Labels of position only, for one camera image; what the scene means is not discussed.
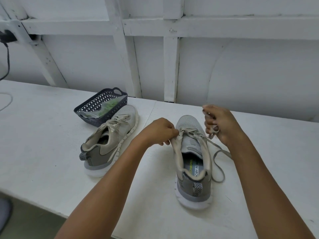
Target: forearm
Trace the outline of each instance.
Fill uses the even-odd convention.
[[[314,238],[246,135],[229,147],[259,239]]]
[[[71,213],[56,239],[109,238],[148,146],[139,136]]]

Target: white table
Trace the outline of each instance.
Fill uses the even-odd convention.
[[[0,112],[0,191],[68,217],[97,182],[83,173],[78,159],[79,146],[94,128],[73,113],[93,93],[13,81],[0,83],[0,92],[4,91],[11,92],[14,101]],[[138,132],[159,117],[174,124],[185,114],[204,121],[201,107],[136,98],[129,98],[128,103],[138,108]],[[319,237],[319,124],[240,112],[234,115]],[[200,212],[183,208],[175,198],[172,154],[171,146],[154,145],[147,150],[113,237],[257,237],[229,158],[218,155],[226,181],[212,184],[213,204]]]

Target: plastic basket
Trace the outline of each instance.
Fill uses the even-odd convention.
[[[118,90],[121,92],[121,94],[116,94],[114,91]],[[113,89],[103,89],[100,92],[98,92],[96,95],[92,96],[90,99],[83,102],[81,105],[74,108],[74,112],[77,111],[85,111],[85,112],[92,112],[95,110],[98,110],[101,108],[101,104],[103,102],[112,100],[119,96],[126,96],[123,98],[118,104],[116,104],[115,107],[113,107],[108,113],[105,115],[99,117],[99,118],[85,118],[81,115],[78,115],[83,121],[85,121],[88,124],[91,124],[93,126],[99,127],[103,123],[105,123],[107,120],[110,120],[114,114],[121,109],[123,106],[127,104],[127,93],[121,91],[119,88],[115,87]]]

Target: sneaker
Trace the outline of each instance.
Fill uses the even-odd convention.
[[[205,132],[195,117],[182,116],[176,129],[179,135],[171,139],[176,163],[175,193],[178,201],[190,209],[205,209],[212,203],[212,180],[222,183],[225,174],[215,163],[215,157],[219,152],[230,156],[230,153],[211,142],[205,136]],[[207,141],[217,146],[220,150],[213,157],[214,163],[221,170],[223,179],[216,181],[212,177],[212,161],[208,150]]]
[[[87,175],[102,177],[119,157],[120,148],[138,125],[138,112],[131,105],[123,106],[112,119],[103,123],[81,146]]]

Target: basket handle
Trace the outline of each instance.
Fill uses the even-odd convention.
[[[124,95],[126,94],[125,92],[121,91],[120,88],[117,88],[117,87],[114,87],[112,90],[113,90],[113,92],[114,92],[115,90],[118,90],[119,92],[121,92],[121,95],[122,95],[122,96],[124,96]]]

